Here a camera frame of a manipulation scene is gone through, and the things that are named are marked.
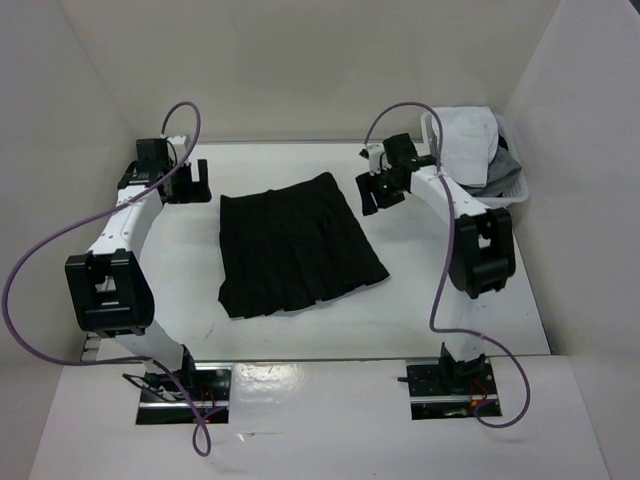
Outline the black skirt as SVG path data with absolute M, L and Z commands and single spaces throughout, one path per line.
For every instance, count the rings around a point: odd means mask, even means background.
M 218 300 L 232 319 L 303 310 L 389 276 L 329 172 L 283 189 L 223 195 L 219 224 Z

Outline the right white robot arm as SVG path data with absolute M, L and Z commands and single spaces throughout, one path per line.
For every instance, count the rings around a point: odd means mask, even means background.
M 502 290 L 515 273 L 511 216 L 472 197 L 445 173 L 435 152 L 419 153 L 408 134 L 366 144 L 359 155 L 368 163 L 356 178 L 364 215 L 412 195 L 447 227 L 444 268 L 429 313 L 429 328 L 443 342 L 436 372 L 414 382 L 444 394 L 465 393 L 486 371 L 485 328 L 472 310 L 481 295 Z

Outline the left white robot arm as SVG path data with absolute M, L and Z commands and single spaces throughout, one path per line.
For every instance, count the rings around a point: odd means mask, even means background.
M 117 185 L 117 212 L 86 253 L 65 263 L 80 328 L 143 357 L 146 373 L 136 386 L 167 402 L 193 396 L 199 375 L 188 348 L 156 321 L 139 257 L 165 205 L 211 199 L 206 161 L 191 165 L 181 159 L 190 144 L 186 135 L 137 140 L 137 158 Z

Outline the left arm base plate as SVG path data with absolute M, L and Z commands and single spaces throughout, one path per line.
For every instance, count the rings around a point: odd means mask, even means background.
M 165 374 L 123 373 L 122 378 L 140 392 L 137 425 L 194 424 L 195 416 L 186 396 Z M 207 424 L 226 424 L 229 419 L 232 365 L 196 365 L 183 386 Z

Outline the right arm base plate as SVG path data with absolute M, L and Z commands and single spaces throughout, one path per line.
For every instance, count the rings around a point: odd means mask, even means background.
M 409 361 L 397 381 L 408 389 L 413 420 L 502 416 L 493 369 L 485 358 L 463 369 L 445 359 Z

